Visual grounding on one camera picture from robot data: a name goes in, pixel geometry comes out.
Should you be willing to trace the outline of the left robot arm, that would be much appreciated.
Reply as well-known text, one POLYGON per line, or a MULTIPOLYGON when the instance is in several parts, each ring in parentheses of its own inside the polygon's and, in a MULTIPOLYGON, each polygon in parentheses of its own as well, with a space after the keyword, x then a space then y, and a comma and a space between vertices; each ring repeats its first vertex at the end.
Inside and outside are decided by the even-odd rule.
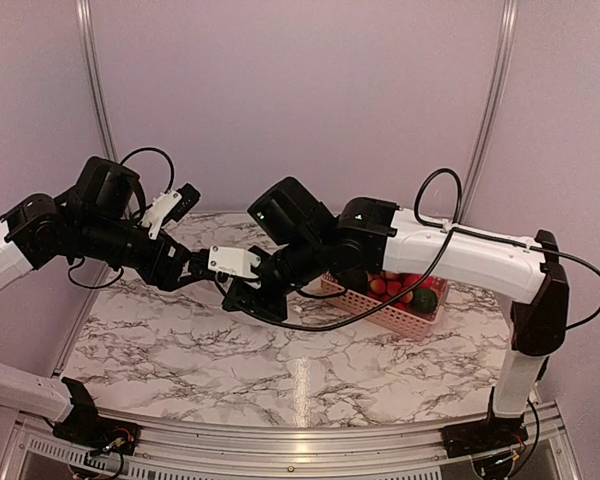
POLYGON ((33 194, 0 217, 0 291, 56 257, 132 269, 166 292, 211 280, 208 250, 191 251, 162 229, 198 199, 186 185, 148 206, 136 172, 91 157, 65 192, 33 194))

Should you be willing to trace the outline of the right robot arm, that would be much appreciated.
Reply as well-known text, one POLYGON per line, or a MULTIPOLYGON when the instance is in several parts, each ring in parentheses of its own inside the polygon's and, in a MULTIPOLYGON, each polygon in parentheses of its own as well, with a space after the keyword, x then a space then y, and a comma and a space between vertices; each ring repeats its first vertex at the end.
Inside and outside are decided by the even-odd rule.
POLYGON ((262 194, 249 215, 277 249, 212 248, 209 267, 232 279, 223 301, 229 311, 282 323, 291 292, 324 273, 351 269, 421 272, 500 296, 511 336, 487 416, 443 433, 452 442, 468 436, 495 448, 521 429, 541 367, 566 334, 570 289, 552 234, 508 237, 464 229, 367 197, 333 214, 292 177, 262 194))

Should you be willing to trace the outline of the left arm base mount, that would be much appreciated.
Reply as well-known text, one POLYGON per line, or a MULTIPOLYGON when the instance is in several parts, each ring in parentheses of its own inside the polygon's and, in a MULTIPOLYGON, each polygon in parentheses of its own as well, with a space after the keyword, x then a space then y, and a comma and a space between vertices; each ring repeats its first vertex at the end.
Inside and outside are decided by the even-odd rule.
POLYGON ((90 448, 92 451, 104 453, 111 446, 123 455, 132 455, 137 445, 140 426, 106 417, 67 418, 56 422, 53 435, 62 440, 90 448))

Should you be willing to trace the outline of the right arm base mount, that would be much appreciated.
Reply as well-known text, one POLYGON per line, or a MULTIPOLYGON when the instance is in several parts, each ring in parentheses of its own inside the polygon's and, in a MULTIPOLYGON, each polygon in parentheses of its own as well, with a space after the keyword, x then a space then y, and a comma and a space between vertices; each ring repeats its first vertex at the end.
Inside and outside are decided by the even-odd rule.
POLYGON ((529 435, 520 420, 495 418, 445 426, 441 437, 447 456, 458 458, 525 442, 529 435))

